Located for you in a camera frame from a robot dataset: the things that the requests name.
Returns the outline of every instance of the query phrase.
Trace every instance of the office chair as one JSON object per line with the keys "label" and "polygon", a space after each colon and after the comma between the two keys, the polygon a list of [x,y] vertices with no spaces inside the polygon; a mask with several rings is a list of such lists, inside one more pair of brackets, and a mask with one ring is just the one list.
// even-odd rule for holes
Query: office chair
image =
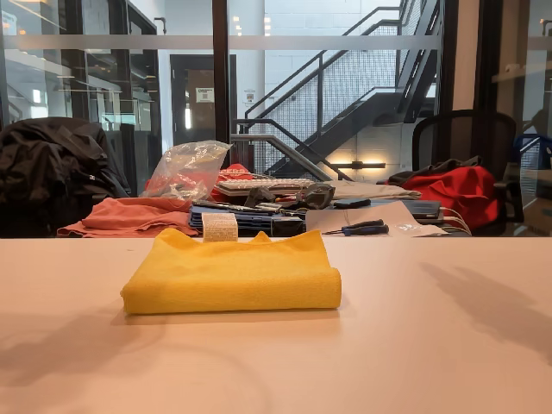
{"label": "office chair", "polygon": [[450,159],[469,160],[479,156],[481,165],[495,178],[496,196],[505,206],[495,222],[477,229],[475,235],[501,235],[507,222],[524,221],[519,180],[504,180],[516,130],[516,122],[509,116],[478,110],[456,110],[433,116],[414,129],[413,171]]}

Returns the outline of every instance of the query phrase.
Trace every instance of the red cloth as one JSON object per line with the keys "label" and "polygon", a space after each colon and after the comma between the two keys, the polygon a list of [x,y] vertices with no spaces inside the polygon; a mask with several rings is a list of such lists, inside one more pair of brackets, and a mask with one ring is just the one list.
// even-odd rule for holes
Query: red cloth
{"label": "red cloth", "polygon": [[168,228],[197,235],[188,227],[189,209],[189,201],[175,198],[106,198],[81,222],[59,229],[58,236],[155,237]]}
{"label": "red cloth", "polygon": [[[226,181],[228,179],[253,179],[253,175],[251,175],[248,169],[242,164],[232,164],[228,168],[221,170],[218,174],[216,182],[218,183],[219,181]],[[216,188],[213,188],[213,191],[210,192],[210,196],[215,201],[231,201],[229,196],[222,194]]]}
{"label": "red cloth", "polygon": [[412,177],[402,187],[420,191],[422,200],[440,201],[442,207],[458,211],[473,230],[499,216],[501,203],[494,196],[494,183],[482,166],[461,166],[442,174]]}

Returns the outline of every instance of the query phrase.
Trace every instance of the blue screwdriver handle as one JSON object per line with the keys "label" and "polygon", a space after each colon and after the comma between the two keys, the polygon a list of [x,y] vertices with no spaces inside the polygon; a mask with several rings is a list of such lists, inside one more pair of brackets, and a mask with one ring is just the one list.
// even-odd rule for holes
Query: blue screwdriver handle
{"label": "blue screwdriver handle", "polygon": [[360,227],[381,227],[383,226],[384,223],[383,223],[383,220],[374,220],[373,222],[363,222],[363,223],[358,223],[358,224],[353,224],[352,226],[346,226],[346,227],[343,227],[342,230],[344,231],[345,229],[359,229]]}
{"label": "blue screwdriver handle", "polygon": [[344,229],[343,234],[345,236],[351,235],[387,235],[389,234],[389,226],[372,226],[372,227],[360,227],[358,229]]}

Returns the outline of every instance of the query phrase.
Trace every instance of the white table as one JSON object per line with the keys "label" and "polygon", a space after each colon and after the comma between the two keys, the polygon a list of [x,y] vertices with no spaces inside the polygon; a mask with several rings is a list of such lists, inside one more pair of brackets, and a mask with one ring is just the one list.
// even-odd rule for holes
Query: white table
{"label": "white table", "polygon": [[151,240],[0,241],[0,412],[552,412],[552,240],[325,241],[339,310],[128,318]]}

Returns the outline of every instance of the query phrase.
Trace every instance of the clear plastic bag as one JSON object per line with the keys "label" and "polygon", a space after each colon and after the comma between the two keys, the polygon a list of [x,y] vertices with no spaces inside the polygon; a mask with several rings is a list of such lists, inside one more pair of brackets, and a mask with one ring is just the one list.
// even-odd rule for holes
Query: clear plastic bag
{"label": "clear plastic bag", "polygon": [[141,197],[207,198],[230,147],[218,141],[200,141],[169,148]]}

